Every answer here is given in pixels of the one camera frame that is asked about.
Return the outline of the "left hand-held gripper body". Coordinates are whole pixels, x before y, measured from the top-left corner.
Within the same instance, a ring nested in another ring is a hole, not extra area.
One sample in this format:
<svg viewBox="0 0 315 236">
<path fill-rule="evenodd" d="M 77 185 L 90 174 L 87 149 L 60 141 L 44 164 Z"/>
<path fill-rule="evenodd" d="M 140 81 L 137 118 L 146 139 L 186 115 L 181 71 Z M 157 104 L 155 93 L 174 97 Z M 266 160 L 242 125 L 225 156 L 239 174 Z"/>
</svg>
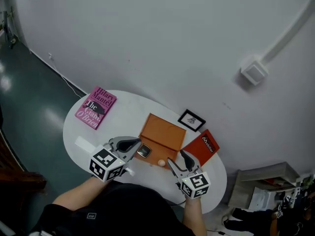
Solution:
<svg viewBox="0 0 315 236">
<path fill-rule="evenodd" d="M 90 155 L 90 172 L 103 182 L 108 182 L 120 177 L 124 171 L 131 176 L 135 172 L 128 167 L 127 162 L 122 160 L 108 147 L 99 145 Z"/>
</svg>

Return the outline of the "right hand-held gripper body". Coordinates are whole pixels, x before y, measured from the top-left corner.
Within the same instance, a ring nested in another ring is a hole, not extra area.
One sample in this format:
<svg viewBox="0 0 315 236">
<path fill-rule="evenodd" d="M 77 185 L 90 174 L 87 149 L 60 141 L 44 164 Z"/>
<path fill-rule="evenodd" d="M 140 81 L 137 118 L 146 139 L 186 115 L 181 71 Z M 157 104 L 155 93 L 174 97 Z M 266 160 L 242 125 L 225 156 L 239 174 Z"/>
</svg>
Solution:
<svg viewBox="0 0 315 236">
<path fill-rule="evenodd" d="M 206 195 L 210 188 L 210 180 L 206 171 L 196 171 L 178 179 L 179 189 L 190 199 Z"/>
</svg>

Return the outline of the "small square dark box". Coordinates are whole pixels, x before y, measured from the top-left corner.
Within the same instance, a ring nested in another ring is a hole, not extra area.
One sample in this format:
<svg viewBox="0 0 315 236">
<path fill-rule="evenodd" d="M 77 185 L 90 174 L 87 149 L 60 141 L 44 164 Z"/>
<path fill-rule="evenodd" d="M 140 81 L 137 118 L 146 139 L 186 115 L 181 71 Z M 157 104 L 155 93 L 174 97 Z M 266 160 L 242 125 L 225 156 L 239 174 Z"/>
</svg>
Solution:
<svg viewBox="0 0 315 236">
<path fill-rule="evenodd" d="M 151 152 L 152 149 L 146 144 L 142 144 L 137 151 L 138 155 L 140 155 L 142 158 L 147 158 Z"/>
</svg>

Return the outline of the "orange leather tray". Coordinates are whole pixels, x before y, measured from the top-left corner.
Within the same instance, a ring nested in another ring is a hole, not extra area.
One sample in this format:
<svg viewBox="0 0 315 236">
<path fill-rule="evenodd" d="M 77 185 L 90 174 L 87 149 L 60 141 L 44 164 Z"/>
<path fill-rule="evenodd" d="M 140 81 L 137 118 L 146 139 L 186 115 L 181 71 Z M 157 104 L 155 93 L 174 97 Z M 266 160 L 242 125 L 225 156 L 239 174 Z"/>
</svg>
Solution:
<svg viewBox="0 0 315 236">
<path fill-rule="evenodd" d="M 182 148 L 185 135 L 185 129 L 150 113 L 139 138 L 142 144 L 152 149 L 152 152 L 147 158 L 142 158 L 138 154 L 135 157 L 151 165 L 158 165 L 160 159 L 166 162 L 167 158 L 171 158 L 175 161 Z"/>
</svg>

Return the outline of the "person's left forearm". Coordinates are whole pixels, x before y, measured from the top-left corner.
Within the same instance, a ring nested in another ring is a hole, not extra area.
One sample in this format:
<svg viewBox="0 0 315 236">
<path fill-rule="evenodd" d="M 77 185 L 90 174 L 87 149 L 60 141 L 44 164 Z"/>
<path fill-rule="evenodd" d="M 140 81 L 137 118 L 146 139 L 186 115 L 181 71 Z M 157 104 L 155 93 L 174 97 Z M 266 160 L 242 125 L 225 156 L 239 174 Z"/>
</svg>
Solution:
<svg viewBox="0 0 315 236">
<path fill-rule="evenodd" d="M 88 206 L 108 185 L 96 177 L 91 177 L 79 186 L 59 195 L 53 204 L 71 211 Z"/>
</svg>

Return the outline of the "person's right forearm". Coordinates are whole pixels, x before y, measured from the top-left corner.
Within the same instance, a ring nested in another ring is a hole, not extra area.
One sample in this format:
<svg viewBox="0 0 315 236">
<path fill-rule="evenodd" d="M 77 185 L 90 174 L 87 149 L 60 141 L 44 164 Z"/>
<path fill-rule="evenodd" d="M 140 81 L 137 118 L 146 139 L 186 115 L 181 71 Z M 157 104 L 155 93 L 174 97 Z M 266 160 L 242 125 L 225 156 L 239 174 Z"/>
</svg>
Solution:
<svg viewBox="0 0 315 236">
<path fill-rule="evenodd" d="M 207 236 L 200 198 L 190 199 L 186 197 L 183 224 L 190 228 L 195 236 Z"/>
</svg>

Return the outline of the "white curved table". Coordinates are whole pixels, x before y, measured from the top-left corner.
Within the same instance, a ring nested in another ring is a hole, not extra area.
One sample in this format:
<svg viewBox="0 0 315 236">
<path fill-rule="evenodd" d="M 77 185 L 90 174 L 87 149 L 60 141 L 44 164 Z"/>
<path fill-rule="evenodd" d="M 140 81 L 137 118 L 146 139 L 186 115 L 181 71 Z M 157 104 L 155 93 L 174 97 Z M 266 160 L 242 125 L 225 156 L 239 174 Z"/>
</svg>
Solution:
<svg viewBox="0 0 315 236">
<path fill-rule="evenodd" d="M 86 97 L 82 97 L 72 106 L 64 121 L 63 142 L 66 151 L 72 161 L 86 172 L 89 171 L 89 155 L 76 145 L 78 137 L 82 137 L 95 147 L 117 136 L 137 137 L 149 114 L 154 114 L 180 128 L 184 127 L 178 122 L 180 116 L 177 113 L 155 101 L 126 91 L 111 90 L 110 93 L 115 95 L 117 100 L 97 130 L 75 117 L 76 111 Z M 176 186 L 177 180 L 170 170 L 150 165 L 137 158 L 131 160 L 129 167 L 135 172 L 134 176 L 125 173 L 115 180 L 146 186 L 176 204 L 185 199 Z M 212 156 L 202 169 L 207 172 L 211 183 L 208 193 L 201 198 L 202 212 L 208 213 L 217 207 L 224 196 L 227 174 L 218 154 Z"/>
</svg>

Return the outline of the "red book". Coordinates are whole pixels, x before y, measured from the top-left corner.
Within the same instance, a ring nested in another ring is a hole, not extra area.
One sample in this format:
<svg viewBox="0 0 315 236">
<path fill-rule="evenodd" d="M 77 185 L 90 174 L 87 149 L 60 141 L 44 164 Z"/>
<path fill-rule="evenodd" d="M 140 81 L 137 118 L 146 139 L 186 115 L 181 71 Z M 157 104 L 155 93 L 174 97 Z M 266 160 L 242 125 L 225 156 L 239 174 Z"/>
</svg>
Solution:
<svg viewBox="0 0 315 236">
<path fill-rule="evenodd" d="M 203 166 L 220 149 L 218 143 L 207 129 L 186 145 L 183 150 L 195 156 Z"/>
</svg>

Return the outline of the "pink book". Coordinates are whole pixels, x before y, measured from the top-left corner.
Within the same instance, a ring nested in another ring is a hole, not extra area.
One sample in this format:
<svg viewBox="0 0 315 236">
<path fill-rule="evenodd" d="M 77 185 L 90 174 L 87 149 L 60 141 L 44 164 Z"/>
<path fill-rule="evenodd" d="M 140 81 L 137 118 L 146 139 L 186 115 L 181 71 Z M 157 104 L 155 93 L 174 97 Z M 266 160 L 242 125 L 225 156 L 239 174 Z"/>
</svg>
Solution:
<svg viewBox="0 0 315 236">
<path fill-rule="evenodd" d="M 75 113 L 80 121 L 97 130 L 113 107 L 117 97 L 101 87 L 95 87 Z"/>
</svg>

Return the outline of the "grey wooden shelf unit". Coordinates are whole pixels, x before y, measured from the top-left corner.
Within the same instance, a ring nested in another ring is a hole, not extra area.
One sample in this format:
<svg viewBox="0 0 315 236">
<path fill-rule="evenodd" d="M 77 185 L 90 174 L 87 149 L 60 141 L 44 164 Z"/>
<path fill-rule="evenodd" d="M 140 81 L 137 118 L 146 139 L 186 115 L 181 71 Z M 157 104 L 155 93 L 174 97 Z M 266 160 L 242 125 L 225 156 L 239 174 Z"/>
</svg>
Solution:
<svg viewBox="0 0 315 236">
<path fill-rule="evenodd" d="M 249 210 L 255 187 L 271 193 L 286 191 L 299 186 L 297 181 L 299 177 L 300 175 L 287 162 L 251 170 L 239 170 L 228 206 Z"/>
</svg>

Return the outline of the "person's black shirt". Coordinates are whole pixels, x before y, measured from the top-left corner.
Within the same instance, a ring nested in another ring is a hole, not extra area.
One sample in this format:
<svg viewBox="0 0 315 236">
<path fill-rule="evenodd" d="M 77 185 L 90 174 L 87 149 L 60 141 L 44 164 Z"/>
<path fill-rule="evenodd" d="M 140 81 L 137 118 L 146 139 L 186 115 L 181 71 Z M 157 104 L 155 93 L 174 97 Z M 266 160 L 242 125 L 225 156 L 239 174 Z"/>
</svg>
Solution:
<svg viewBox="0 0 315 236">
<path fill-rule="evenodd" d="M 88 206 L 47 205 L 29 236 L 195 236 L 155 190 L 112 183 Z"/>
</svg>

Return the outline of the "white paper sheet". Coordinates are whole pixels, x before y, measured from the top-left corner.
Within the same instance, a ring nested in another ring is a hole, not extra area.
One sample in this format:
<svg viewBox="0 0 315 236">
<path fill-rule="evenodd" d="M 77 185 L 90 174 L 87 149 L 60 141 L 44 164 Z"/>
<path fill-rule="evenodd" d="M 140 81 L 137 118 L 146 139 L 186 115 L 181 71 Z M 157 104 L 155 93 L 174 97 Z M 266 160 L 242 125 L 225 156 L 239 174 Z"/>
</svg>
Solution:
<svg viewBox="0 0 315 236">
<path fill-rule="evenodd" d="M 249 210 L 266 210 L 271 196 L 271 191 L 254 188 Z"/>
</svg>

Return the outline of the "brown wooden staircase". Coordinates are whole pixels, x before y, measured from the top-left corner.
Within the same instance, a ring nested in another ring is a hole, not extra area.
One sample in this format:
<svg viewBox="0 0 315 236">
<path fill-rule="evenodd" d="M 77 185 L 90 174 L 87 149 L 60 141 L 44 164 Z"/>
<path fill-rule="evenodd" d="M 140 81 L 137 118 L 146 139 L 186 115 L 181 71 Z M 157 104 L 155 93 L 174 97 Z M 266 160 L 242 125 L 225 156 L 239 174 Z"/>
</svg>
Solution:
<svg viewBox="0 0 315 236">
<path fill-rule="evenodd" d="M 21 227 L 21 210 L 29 195 L 43 192 L 47 180 L 25 170 L 0 131 L 0 221 L 13 230 Z"/>
</svg>

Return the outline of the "grey upright stand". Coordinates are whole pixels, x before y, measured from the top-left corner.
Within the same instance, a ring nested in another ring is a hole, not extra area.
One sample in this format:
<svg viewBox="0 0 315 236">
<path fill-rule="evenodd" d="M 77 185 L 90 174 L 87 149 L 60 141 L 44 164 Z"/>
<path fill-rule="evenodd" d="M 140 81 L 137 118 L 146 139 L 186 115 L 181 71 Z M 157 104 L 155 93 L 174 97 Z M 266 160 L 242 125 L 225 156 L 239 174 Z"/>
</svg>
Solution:
<svg viewBox="0 0 315 236">
<path fill-rule="evenodd" d="M 13 49 L 14 45 L 16 44 L 18 40 L 18 36 L 13 34 L 8 24 L 8 21 L 11 20 L 15 28 L 13 7 L 11 6 L 9 11 L 4 10 L 1 13 L 3 15 L 3 20 L 1 22 L 1 25 L 2 25 L 2 30 L 4 31 L 5 42 L 8 44 L 8 47 L 10 49 Z"/>
</svg>

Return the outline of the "black picture frame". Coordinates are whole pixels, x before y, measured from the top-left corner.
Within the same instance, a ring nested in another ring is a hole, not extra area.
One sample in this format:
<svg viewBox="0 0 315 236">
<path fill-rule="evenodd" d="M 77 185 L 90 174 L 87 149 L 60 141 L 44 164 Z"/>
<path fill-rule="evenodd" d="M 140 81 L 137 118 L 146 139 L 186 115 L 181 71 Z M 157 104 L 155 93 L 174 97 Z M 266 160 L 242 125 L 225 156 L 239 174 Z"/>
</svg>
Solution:
<svg viewBox="0 0 315 236">
<path fill-rule="evenodd" d="M 196 132 L 206 123 L 206 120 L 202 119 L 192 111 L 186 109 L 178 119 L 178 122 Z"/>
</svg>

